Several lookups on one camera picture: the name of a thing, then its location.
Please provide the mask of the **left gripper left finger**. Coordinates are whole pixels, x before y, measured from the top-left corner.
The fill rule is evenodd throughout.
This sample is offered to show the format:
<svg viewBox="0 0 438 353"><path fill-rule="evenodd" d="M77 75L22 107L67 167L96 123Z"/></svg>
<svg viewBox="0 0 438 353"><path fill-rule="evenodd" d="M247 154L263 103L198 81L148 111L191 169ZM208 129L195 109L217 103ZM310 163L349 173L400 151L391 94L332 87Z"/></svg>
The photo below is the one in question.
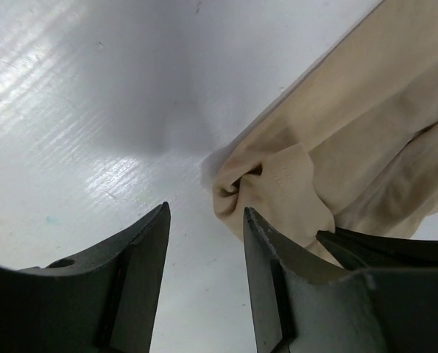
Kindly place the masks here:
<svg viewBox="0 0 438 353"><path fill-rule="evenodd" d="M0 266L0 352L148 352L170 221L162 203L45 268Z"/></svg>

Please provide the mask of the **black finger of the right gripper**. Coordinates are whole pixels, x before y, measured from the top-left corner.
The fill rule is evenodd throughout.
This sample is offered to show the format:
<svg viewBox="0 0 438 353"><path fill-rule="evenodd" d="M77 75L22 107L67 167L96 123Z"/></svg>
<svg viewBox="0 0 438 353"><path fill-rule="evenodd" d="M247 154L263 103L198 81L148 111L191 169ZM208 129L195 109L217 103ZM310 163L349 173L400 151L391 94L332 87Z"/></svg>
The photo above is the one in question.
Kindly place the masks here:
<svg viewBox="0 0 438 353"><path fill-rule="evenodd" d="M438 268L438 240L410 240L366 235L337 228L319 231L317 240L343 268Z"/></svg>

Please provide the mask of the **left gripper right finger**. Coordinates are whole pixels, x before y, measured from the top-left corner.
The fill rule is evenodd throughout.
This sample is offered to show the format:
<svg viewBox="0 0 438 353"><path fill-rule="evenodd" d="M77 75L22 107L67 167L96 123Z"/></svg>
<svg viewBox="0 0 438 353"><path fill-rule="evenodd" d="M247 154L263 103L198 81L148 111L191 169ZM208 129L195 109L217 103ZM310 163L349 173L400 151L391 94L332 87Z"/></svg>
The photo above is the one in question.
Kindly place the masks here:
<svg viewBox="0 0 438 353"><path fill-rule="evenodd" d="M438 268L329 263L244 211L259 352L438 352Z"/></svg>

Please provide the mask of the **beige t shirt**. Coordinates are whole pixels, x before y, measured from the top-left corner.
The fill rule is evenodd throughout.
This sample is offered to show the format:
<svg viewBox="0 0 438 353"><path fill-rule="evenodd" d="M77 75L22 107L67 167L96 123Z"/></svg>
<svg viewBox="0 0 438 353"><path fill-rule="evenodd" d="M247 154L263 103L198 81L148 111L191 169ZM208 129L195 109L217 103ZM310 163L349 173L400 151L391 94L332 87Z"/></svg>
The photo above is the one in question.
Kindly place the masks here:
<svg viewBox="0 0 438 353"><path fill-rule="evenodd" d="M328 262L318 231L410 238L438 212L438 1L383 1L244 138L213 210L244 210Z"/></svg>

